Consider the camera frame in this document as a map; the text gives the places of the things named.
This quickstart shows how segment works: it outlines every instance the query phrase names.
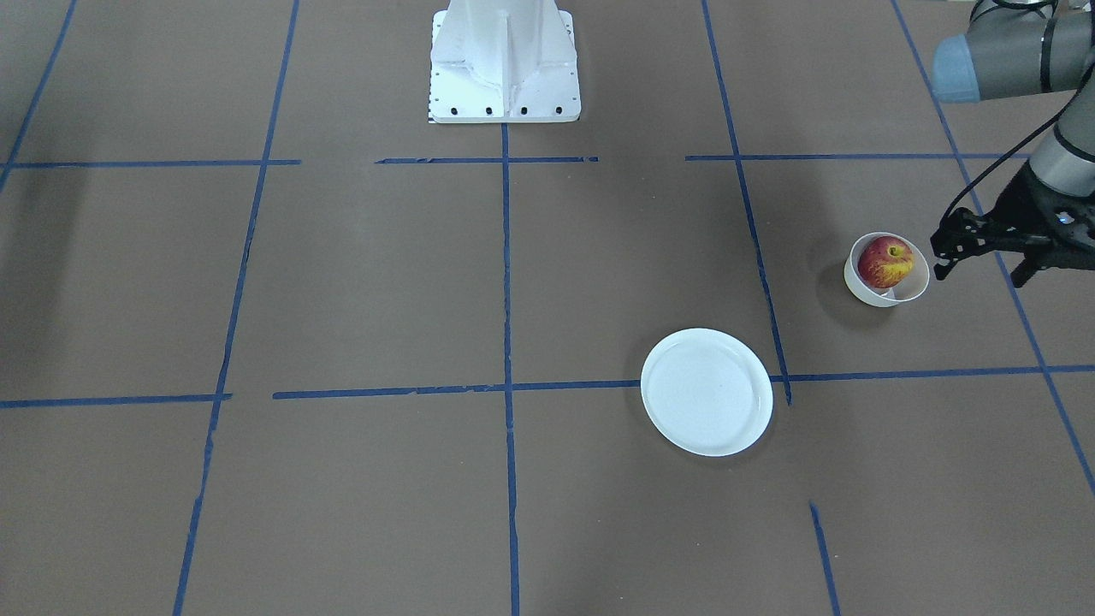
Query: round white plate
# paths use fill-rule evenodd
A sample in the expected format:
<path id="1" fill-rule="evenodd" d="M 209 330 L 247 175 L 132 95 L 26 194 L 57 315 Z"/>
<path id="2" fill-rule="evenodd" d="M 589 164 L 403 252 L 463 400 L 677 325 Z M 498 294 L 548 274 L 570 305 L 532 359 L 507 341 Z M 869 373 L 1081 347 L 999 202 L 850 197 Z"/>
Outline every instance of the round white plate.
<path id="1" fill-rule="evenodd" d="M 655 428 L 701 456 L 745 450 L 772 419 L 772 382 L 764 365 L 721 332 L 698 328 L 666 337 L 646 358 L 639 387 Z"/>

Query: gray robotic arm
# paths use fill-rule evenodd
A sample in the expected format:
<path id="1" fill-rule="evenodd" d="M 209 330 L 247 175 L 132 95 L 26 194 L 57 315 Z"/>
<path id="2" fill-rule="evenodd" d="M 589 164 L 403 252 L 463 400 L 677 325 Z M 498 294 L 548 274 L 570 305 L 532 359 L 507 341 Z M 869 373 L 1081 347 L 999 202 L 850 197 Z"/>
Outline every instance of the gray robotic arm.
<path id="1" fill-rule="evenodd" d="M 1076 90 L 1058 115 L 1016 146 L 1053 128 L 1000 194 L 994 208 L 975 214 L 950 204 L 932 235 L 943 279 L 969 256 L 994 249 L 1022 252 L 1012 271 L 1016 287 L 1040 269 L 1095 269 L 1095 89 L 1086 88 L 1095 59 L 1095 16 L 1058 9 L 1056 0 L 979 0 L 966 34 L 940 44 L 933 88 L 943 102 L 977 102 Z"/>

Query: blue joint cap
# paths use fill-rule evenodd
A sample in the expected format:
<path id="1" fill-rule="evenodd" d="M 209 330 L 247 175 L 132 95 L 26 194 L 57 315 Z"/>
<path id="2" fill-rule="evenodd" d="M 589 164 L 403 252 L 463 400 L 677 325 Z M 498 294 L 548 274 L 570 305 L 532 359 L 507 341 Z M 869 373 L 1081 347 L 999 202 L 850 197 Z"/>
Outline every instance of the blue joint cap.
<path id="1" fill-rule="evenodd" d="M 932 91 L 944 103 L 976 103 L 981 100 L 973 57 L 966 35 L 945 38 L 935 49 L 932 61 Z"/>

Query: blue grid line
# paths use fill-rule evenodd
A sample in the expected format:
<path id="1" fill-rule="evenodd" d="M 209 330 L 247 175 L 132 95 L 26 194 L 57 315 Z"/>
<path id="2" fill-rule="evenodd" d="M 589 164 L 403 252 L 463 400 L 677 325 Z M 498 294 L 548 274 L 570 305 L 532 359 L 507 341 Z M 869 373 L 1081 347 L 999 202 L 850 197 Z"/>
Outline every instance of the blue grid line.
<path id="1" fill-rule="evenodd" d="M 958 153 L 958 144 L 955 141 L 954 133 L 950 131 L 950 124 L 947 121 L 946 115 L 943 113 L 943 106 L 940 104 L 940 100 L 935 96 L 935 91 L 932 90 L 931 79 L 927 77 L 927 71 L 924 70 L 924 62 L 921 61 L 920 51 L 917 50 L 917 44 L 913 42 L 912 34 L 909 32 L 909 25 L 904 21 L 904 15 L 901 13 L 901 8 L 898 7 L 897 0 L 890 0 L 890 5 L 894 7 L 894 12 L 897 15 L 898 23 L 901 25 L 901 32 L 904 33 L 906 42 L 908 42 L 909 48 L 912 50 L 912 57 L 917 61 L 917 68 L 920 70 L 920 77 L 923 79 L 924 85 L 927 88 L 927 93 L 932 96 L 932 104 L 935 105 L 935 113 L 940 116 L 940 123 L 943 125 L 943 131 L 946 133 L 947 142 L 950 144 L 950 150 L 954 152 L 955 160 L 958 162 L 963 179 L 965 179 L 968 184 L 970 182 L 969 171 L 967 171 L 966 163 Z M 970 190 L 970 197 L 973 199 L 973 205 L 977 207 L 978 213 L 983 213 L 984 210 L 981 208 L 981 200 L 977 196 L 977 190 Z M 1069 412 L 1064 409 L 1061 396 L 1057 392 L 1057 384 L 1053 383 L 1053 376 L 1050 374 L 1050 371 L 1046 365 L 1046 359 L 1041 353 L 1041 348 L 1038 346 L 1038 340 L 1034 335 L 1034 329 L 1030 327 L 1030 322 L 1027 319 L 1023 301 L 1019 299 L 1018 292 L 1015 290 L 1015 284 L 1012 283 L 1012 278 L 1007 272 L 1007 266 L 1004 264 L 1003 256 L 1001 256 L 1000 252 L 995 252 L 993 254 L 996 257 L 996 265 L 1000 267 L 1000 272 L 1004 277 L 1004 282 L 1007 284 L 1007 290 L 1012 295 L 1012 301 L 1015 303 L 1015 311 L 1018 313 L 1019 321 L 1023 323 L 1023 329 L 1026 332 L 1027 339 L 1030 341 L 1030 348 L 1034 350 L 1035 359 L 1038 361 L 1038 368 L 1041 370 L 1042 377 L 1046 381 L 1046 386 L 1049 387 L 1049 394 L 1053 399 L 1053 405 L 1057 407 L 1057 414 L 1061 418 L 1064 431 L 1069 435 L 1069 441 L 1072 444 L 1072 451 L 1075 453 L 1076 460 L 1080 463 L 1080 468 L 1083 470 L 1084 478 L 1087 480 L 1087 488 L 1091 490 L 1092 496 L 1095 497 L 1095 475 L 1092 474 L 1091 465 L 1087 463 L 1087 456 L 1084 454 L 1084 450 L 1080 445 L 1080 439 L 1076 437 L 1076 432 L 1072 427 L 1072 420 L 1069 418 Z"/>
<path id="2" fill-rule="evenodd" d="M 707 43 L 711 45 L 711 58 L 715 63 L 715 78 L 718 80 L 718 92 L 723 97 L 723 113 L 726 115 L 726 130 L 730 136 L 730 148 L 734 150 L 734 163 L 738 172 L 738 183 L 741 187 L 741 200 L 746 208 L 746 219 L 749 221 L 749 234 L 752 236 L 753 248 L 757 252 L 757 271 L 760 274 L 760 283 L 764 289 L 764 299 L 768 301 L 768 316 L 772 325 L 772 340 L 775 344 L 775 357 L 780 362 L 780 375 L 783 376 L 783 388 L 787 396 L 787 405 L 791 405 L 791 380 L 787 379 L 787 361 L 783 357 L 783 342 L 780 340 L 780 325 L 775 319 L 775 304 L 772 302 L 772 291 L 768 286 L 768 275 L 764 272 L 764 255 L 760 248 L 760 236 L 757 234 L 757 221 L 753 218 L 752 202 L 749 199 L 749 186 L 746 183 L 746 171 L 741 164 L 741 150 L 738 148 L 738 135 L 734 129 L 734 116 L 730 114 L 730 100 L 726 94 L 726 82 L 723 80 L 723 65 L 718 60 L 718 48 L 715 45 L 715 32 L 711 26 L 711 11 L 707 8 L 707 0 L 701 0 L 703 4 L 703 21 L 707 27 Z"/>
<path id="3" fill-rule="evenodd" d="M 15 135 L 15 141 L 11 146 L 11 153 L 8 154 L 8 162 L 4 163 L 3 171 L 0 172 L 0 193 L 3 191 L 4 185 L 8 183 L 8 176 L 11 175 L 11 170 L 14 167 L 15 163 L 19 162 L 19 150 L 23 147 L 23 139 L 26 138 L 26 132 L 31 128 L 31 120 L 34 119 L 34 112 L 38 109 L 38 103 L 42 101 L 42 93 L 46 91 L 46 82 L 49 81 L 49 75 L 54 72 L 54 65 L 57 63 L 57 56 L 61 51 L 61 45 L 65 44 L 65 37 L 68 35 L 69 25 L 72 24 L 72 13 L 76 12 L 77 0 L 71 0 L 69 2 L 68 11 L 65 12 L 65 21 L 61 23 L 61 31 L 57 34 L 57 42 L 54 43 L 54 49 L 49 54 L 49 61 L 46 62 L 46 70 L 42 73 L 42 79 L 38 80 L 38 86 L 34 90 L 34 96 L 31 97 L 31 106 L 26 109 L 26 115 L 23 116 L 23 124 L 19 127 L 19 133 Z"/>
<path id="4" fill-rule="evenodd" d="M 1002 153 L 961 153 L 965 159 L 995 160 Z M 696 161 L 730 161 L 730 160 L 952 160 L 953 153 L 797 153 L 797 154 L 688 154 L 687 162 Z M 1028 153 L 1016 153 L 1013 158 L 1030 158 Z"/>
<path id="5" fill-rule="evenodd" d="M 1070 364 L 1049 367 L 1054 373 L 1095 373 L 1095 364 Z M 1005 367 L 995 369 L 945 369 L 937 371 L 890 371 L 862 373 L 791 374 L 792 383 L 826 383 L 839 381 L 886 381 L 904 379 L 959 379 L 978 376 L 1007 376 L 1041 374 L 1039 367 Z M 782 375 L 769 375 L 773 383 L 783 383 Z M 552 392 L 565 390 L 626 390 L 639 386 L 639 380 L 620 381 L 557 381 L 514 383 L 514 392 Z M 384 396 L 439 395 L 439 394 L 487 394 L 505 392 L 506 384 L 442 385 L 434 387 L 378 387 L 371 390 L 308 390 L 300 392 L 277 392 L 275 400 L 297 400 L 302 398 L 368 398 Z"/>
<path id="6" fill-rule="evenodd" d="M 201 463 L 201 487 L 198 496 L 194 500 L 194 510 L 191 513 L 191 526 L 186 536 L 186 549 L 183 553 L 183 565 L 178 572 L 178 588 L 175 591 L 175 606 L 173 616 L 181 616 L 183 613 L 183 602 L 186 598 L 186 583 L 189 579 L 191 563 L 194 558 L 194 546 L 197 541 L 198 524 L 201 520 L 201 505 L 205 500 L 206 485 L 209 480 L 209 465 L 212 462 L 214 433 L 217 431 L 217 422 L 220 419 L 221 395 L 224 393 L 224 385 L 228 381 L 228 368 L 232 359 L 232 344 L 235 340 L 235 327 L 240 317 L 240 303 L 243 301 L 243 286 L 247 275 L 247 258 L 251 255 L 251 244 L 255 236 L 255 226 L 258 220 L 258 207 L 263 199 L 263 187 L 266 182 L 267 162 L 270 160 L 270 150 L 274 147 L 274 130 L 277 127 L 278 109 L 281 105 L 281 91 L 285 88 L 285 75 L 289 69 L 289 53 L 292 49 L 292 35 L 297 27 L 297 14 L 300 10 L 300 0 L 292 1 L 292 12 L 289 15 L 288 32 L 285 37 L 285 49 L 281 53 L 281 68 L 278 72 L 277 86 L 274 89 L 274 104 L 270 108 L 269 124 L 266 128 L 266 144 L 263 148 L 263 164 L 258 166 L 258 179 L 255 183 L 255 196 L 251 204 L 251 216 L 247 220 L 247 234 L 243 243 L 243 255 L 240 258 L 240 272 L 235 281 L 235 293 L 232 298 L 232 313 L 228 321 L 228 333 L 224 337 L 224 360 L 220 367 L 220 374 L 217 377 L 217 398 L 212 404 L 212 411 L 209 414 L 209 430 L 206 433 L 205 454 Z"/>
<path id="7" fill-rule="evenodd" d="M 527 164 L 530 162 L 597 162 L 596 155 L 525 155 L 512 158 L 469 156 L 469 158 L 382 158 L 373 164 Z"/>
<path id="8" fill-rule="evenodd" d="M 512 322 L 510 310 L 510 226 L 509 226 L 509 125 L 502 125 L 502 229 L 503 229 L 503 289 L 505 294 L 506 324 L 503 337 L 506 395 L 506 476 L 509 486 L 509 609 L 511 616 L 521 613 L 520 573 L 517 549 L 517 456 L 514 439 L 514 364 Z"/>
<path id="9" fill-rule="evenodd" d="M 231 394 L 221 394 L 230 400 Z M 120 396 L 115 398 L 54 398 L 45 400 L 0 400 L 0 409 L 53 409 L 66 407 L 114 407 L 123 405 L 170 405 L 174 403 L 212 403 L 216 394 L 189 394 L 183 396 Z"/>
<path id="10" fill-rule="evenodd" d="M 829 589 L 832 616 L 840 616 L 840 598 L 837 597 L 837 582 L 832 578 L 832 565 L 829 562 L 829 546 L 825 541 L 825 530 L 821 528 L 821 515 L 814 501 L 810 501 L 810 518 L 814 520 L 814 534 L 818 539 L 818 553 L 821 555 L 821 568 L 825 570 L 825 584 Z"/>
<path id="11" fill-rule="evenodd" d="M 148 166 L 288 166 L 301 164 L 299 158 L 272 159 L 214 159 L 214 160 L 103 160 L 68 162 L 16 162 L 12 168 L 142 168 Z"/>

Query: apple in bowl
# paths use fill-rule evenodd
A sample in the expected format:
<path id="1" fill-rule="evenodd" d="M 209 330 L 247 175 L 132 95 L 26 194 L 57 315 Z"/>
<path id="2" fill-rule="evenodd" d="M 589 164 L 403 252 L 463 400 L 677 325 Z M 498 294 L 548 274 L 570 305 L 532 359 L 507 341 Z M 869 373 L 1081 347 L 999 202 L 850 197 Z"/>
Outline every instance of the apple in bowl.
<path id="1" fill-rule="evenodd" d="M 901 237 L 881 235 L 864 248 L 856 271 L 868 286 L 890 288 L 904 279 L 915 264 L 912 248 Z"/>

